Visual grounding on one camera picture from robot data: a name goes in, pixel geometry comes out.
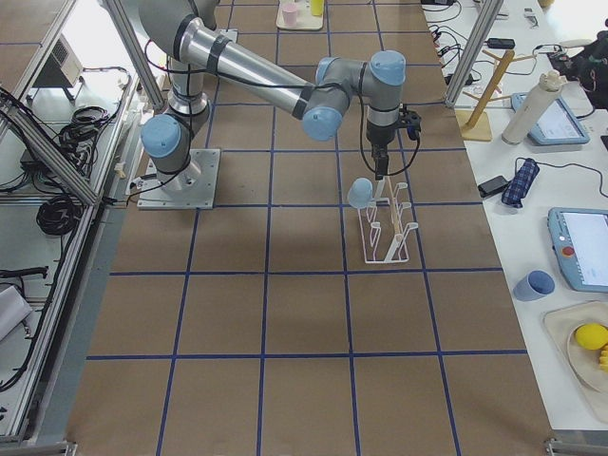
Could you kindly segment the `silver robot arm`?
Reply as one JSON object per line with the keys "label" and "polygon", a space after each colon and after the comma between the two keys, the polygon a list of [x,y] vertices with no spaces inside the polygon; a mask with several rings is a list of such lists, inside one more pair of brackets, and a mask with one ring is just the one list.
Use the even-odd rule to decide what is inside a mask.
{"label": "silver robot arm", "polygon": [[304,132],[320,142],[335,137],[353,97],[366,107],[360,134],[371,156],[366,166],[380,181],[389,173],[388,146],[405,128],[420,140],[420,119],[401,103],[406,59],[393,50],[368,61],[322,59],[309,83],[235,43],[217,30],[214,1],[141,1],[138,15],[148,39],[169,59],[174,94],[193,113],[201,97],[201,76],[210,74],[254,93],[300,120]]}

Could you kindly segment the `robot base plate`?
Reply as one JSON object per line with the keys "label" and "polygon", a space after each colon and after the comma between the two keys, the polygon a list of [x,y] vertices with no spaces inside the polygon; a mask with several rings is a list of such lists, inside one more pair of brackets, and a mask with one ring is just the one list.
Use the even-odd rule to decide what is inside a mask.
{"label": "robot base plate", "polygon": [[148,173],[155,177],[145,180],[142,189],[138,189],[137,206],[141,210],[189,210],[212,209],[218,180],[221,151],[214,149],[191,149],[190,164],[170,180],[169,176],[160,174],[167,184],[161,186],[156,166],[148,160]]}

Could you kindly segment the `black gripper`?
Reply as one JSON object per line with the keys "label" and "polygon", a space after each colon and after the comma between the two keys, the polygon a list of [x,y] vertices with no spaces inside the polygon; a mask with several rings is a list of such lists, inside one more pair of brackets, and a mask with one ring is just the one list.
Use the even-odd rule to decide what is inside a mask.
{"label": "black gripper", "polygon": [[373,159],[373,172],[375,175],[387,175],[389,173],[389,153],[385,145],[373,144],[371,146],[371,157]]}

